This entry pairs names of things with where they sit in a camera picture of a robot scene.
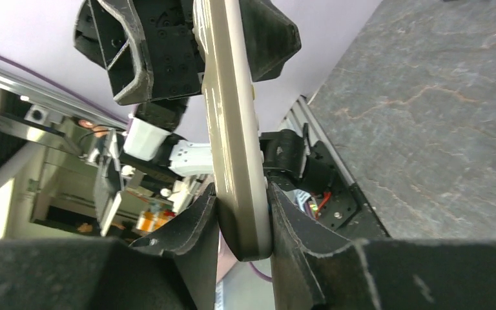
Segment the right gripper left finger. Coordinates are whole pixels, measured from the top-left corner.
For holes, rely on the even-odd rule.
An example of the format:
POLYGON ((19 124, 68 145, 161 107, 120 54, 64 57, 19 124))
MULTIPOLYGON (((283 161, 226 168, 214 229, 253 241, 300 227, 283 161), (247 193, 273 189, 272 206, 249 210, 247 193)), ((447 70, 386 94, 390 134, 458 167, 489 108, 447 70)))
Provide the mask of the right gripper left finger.
POLYGON ((0 309, 213 309, 216 193, 131 245, 116 238, 0 240, 0 309))

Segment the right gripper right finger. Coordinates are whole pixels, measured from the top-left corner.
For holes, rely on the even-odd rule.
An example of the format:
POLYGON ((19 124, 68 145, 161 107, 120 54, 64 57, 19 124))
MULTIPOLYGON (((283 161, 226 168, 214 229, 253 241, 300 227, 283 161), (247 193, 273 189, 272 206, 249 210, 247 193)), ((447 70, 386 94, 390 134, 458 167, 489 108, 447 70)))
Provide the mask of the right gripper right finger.
POLYGON ((349 239, 268 197, 277 309, 496 309, 496 241, 349 239))

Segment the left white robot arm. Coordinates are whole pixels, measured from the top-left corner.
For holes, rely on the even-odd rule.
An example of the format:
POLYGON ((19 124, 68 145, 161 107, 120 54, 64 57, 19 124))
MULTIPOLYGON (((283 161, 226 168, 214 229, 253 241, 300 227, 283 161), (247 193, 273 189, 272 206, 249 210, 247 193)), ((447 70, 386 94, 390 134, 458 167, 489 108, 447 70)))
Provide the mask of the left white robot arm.
MULTIPOLYGON (((75 49, 107 71, 114 100, 137 106, 120 160, 153 176, 212 174, 211 146, 174 133, 190 97, 202 94, 205 70, 194 9, 203 1, 84 1, 75 49)), ((271 1, 239 1, 253 81, 277 78, 301 49, 297 26, 271 1)), ((264 174, 303 174, 302 138, 264 132, 264 174)))

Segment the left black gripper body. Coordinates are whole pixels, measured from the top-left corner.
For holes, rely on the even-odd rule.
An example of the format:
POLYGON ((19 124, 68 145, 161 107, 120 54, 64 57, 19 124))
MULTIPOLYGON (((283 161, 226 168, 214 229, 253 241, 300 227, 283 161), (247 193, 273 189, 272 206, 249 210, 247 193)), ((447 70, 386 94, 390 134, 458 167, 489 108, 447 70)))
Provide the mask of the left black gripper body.
POLYGON ((134 1, 149 52, 152 84, 134 103, 201 94, 205 65, 192 29, 193 1, 134 1))

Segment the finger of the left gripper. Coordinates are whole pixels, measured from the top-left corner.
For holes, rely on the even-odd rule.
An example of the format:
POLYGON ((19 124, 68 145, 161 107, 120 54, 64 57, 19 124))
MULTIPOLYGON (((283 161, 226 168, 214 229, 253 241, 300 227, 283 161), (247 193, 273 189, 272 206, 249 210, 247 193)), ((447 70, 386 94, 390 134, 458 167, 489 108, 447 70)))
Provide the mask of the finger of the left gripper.
POLYGON ((271 1, 239 3, 252 80, 278 78, 285 63, 302 47, 298 27, 271 1))
POLYGON ((83 1, 75 23, 74 48, 105 69, 118 105, 151 99, 154 74, 133 1, 83 1))

